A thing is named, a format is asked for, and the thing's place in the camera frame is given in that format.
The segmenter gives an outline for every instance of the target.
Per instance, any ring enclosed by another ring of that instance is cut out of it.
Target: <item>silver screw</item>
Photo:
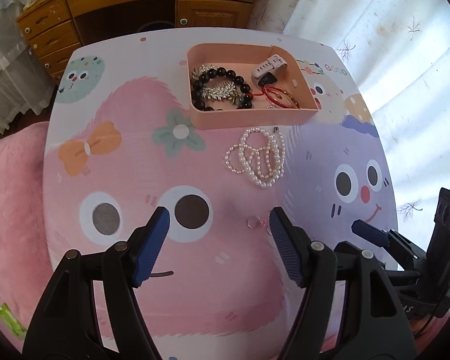
[[[74,259],[78,256],[78,252],[75,249],[69,250],[67,253],[65,253],[65,257],[69,260]]]
[[[322,251],[323,249],[325,249],[325,245],[322,244],[320,241],[313,241],[310,246],[312,247],[312,249],[314,251]]]
[[[362,256],[368,260],[373,258],[373,252],[369,251],[368,249],[362,250]]]
[[[114,246],[116,251],[124,251],[127,247],[128,245],[125,241],[119,241]]]

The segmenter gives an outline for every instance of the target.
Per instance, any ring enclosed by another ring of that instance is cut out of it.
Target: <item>black bead bracelet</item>
[[[243,99],[240,101],[237,109],[252,108],[253,95],[250,93],[250,85],[245,83],[242,76],[237,76],[233,70],[227,70],[224,67],[219,67],[218,69],[209,69],[208,71],[200,74],[199,79],[192,84],[192,103],[195,108],[200,111],[213,111],[212,107],[207,107],[202,98],[202,90],[204,84],[208,83],[210,79],[215,77],[226,77],[233,81],[236,86],[240,87],[240,91],[243,93]]]

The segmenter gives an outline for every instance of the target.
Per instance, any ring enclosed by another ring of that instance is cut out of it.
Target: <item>wooden floor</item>
[[[53,92],[52,98],[50,99],[50,104],[48,107],[44,108],[39,115],[35,115],[31,109],[29,109],[25,115],[21,112],[15,116],[12,123],[10,123],[10,128],[5,130],[3,134],[0,135],[0,139],[3,137],[8,137],[8,135],[12,135],[17,131],[24,129],[25,127],[30,126],[33,123],[44,122],[50,120],[50,115],[52,114],[53,103],[55,102],[56,89]]]

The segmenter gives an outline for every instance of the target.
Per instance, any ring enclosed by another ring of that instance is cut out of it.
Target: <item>curtain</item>
[[[0,134],[18,112],[38,115],[55,87],[15,22],[25,1],[0,0]]]
[[[450,189],[447,0],[257,0],[248,25],[337,51],[382,140],[398,231],[426,250]]]

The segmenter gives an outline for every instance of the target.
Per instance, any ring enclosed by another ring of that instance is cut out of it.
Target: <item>green object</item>
[[[0,319],[8,327],[8,329],[10,329],[15,337],[20,340],[25,339],[27,329],[25,329],[17,318],[13,316],[6,303],[0,306]]]

